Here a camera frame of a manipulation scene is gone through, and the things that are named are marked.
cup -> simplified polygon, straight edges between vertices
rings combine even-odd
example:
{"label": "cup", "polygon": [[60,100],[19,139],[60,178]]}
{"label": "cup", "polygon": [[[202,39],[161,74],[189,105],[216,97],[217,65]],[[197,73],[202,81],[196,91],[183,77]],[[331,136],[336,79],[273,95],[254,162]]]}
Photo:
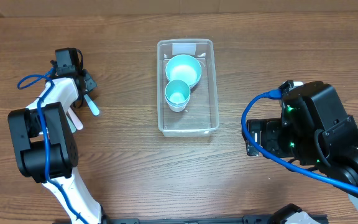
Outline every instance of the cup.
{"label": "cup", "polygon": [[165,100],[174,112],[185,109],[190,99],[190,87],[182,80],[172,80],[165,87]]}
{"label": "cup", "polygon": [[165,68],[168,81],[182,80],[193,88],[201,79],[201,64],[190,55],[176,55]]}

cable connector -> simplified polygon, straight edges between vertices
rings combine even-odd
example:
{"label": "cable connector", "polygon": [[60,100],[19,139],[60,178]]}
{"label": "cable connector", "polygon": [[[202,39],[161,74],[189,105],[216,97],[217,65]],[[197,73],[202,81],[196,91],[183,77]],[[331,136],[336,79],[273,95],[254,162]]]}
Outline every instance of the cable connector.
{"label": "cable connector", "polygon": [[270,90],[266,93],[266,97],[272,100],[281,100],[281,90]]}

plastic bin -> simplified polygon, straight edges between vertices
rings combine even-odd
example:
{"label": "plastic bin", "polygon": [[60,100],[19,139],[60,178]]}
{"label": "plastic bin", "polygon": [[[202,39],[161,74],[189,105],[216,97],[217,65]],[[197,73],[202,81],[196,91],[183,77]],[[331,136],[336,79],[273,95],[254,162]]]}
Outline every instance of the plastic bin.
{"label": "plastic bin", "polygon": [[[201,80],[191,89],[186,108],[173,112],[165,101],[168,83],[165,67],[180,54],[195,57],[201,64]],[[213,44],[206,39],[162,40],[157,44],[158,128],[169,137],[209,136],[219,126],[218,93]]]}

wooden table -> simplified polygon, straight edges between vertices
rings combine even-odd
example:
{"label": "wooden table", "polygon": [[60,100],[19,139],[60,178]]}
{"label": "wooden table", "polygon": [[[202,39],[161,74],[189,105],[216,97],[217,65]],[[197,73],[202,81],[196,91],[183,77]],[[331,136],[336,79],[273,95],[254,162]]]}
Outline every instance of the wooden table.
{"label": "wooden table", "polygon": [[[164,39],[214,43],[220,127],[211,138],[165,138],[157,128],[156,54]],[[7,125],[42,84],[55,49],[76,47],[98,83],[101,109],[76,110],[80,174],[111,218],[229,217],[273,213],[295,203],[331,223],[358,223],[347,194],[247,157],[244,107],[285,80],[334,85],[358,125],[358,12],[249,13],[0,19],[0,223],[50,223],[68,216],[56,198],[19,173]],[[249,118],[280,115],[261,101]]]}

stacked cups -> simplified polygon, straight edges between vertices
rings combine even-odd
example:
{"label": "stacked cups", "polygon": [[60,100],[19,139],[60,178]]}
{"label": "stacked cups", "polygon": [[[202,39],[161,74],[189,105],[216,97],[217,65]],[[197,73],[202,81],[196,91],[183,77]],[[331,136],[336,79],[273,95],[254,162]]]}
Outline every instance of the stacked cups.
{"label": "stacked cups", "polygon": [[201,64],[190,55],[177,55],[168,61],[165,73],[169,81],[165,100],[172,111],[181,112],[190,100],[190,89],[201,79]]}

